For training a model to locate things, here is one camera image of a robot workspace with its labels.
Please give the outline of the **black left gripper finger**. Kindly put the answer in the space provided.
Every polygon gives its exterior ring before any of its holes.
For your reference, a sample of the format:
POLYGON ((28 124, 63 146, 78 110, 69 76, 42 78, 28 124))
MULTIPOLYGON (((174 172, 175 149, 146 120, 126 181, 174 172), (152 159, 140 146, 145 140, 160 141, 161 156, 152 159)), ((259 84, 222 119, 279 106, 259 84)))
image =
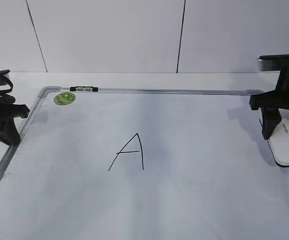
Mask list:
POLYGON ((20 135, 13 119, 0 123, 0 142, 15 146, 20 142, 20 135))

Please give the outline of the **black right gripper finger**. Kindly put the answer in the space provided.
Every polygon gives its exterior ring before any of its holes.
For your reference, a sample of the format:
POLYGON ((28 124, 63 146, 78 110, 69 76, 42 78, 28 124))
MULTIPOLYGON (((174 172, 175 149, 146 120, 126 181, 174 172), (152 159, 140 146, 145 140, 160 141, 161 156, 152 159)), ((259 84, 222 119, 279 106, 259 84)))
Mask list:
POLYGON ((282 117, 278 108, 261 108, 262 116, 262 136, 265 140, 268 140, 275 128, 282 121, 282 117))

